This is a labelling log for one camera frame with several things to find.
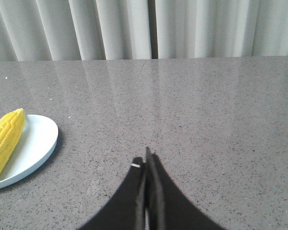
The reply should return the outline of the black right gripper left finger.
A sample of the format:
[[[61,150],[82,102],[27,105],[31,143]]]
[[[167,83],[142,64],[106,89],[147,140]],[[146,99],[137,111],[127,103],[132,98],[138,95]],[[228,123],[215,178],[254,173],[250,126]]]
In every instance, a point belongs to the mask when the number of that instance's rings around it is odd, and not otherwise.
[[[145,179],[143,158],[133,158],[129,171],[115,194],[80,229],[144,230]]]

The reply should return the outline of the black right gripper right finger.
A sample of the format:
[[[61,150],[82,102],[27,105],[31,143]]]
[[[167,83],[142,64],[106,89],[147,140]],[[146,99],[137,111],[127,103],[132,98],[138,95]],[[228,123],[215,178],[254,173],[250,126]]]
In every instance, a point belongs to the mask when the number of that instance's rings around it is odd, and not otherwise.
[[[151,230],[222,230],[175,185],[160,158],[146,148],[146,207]]]

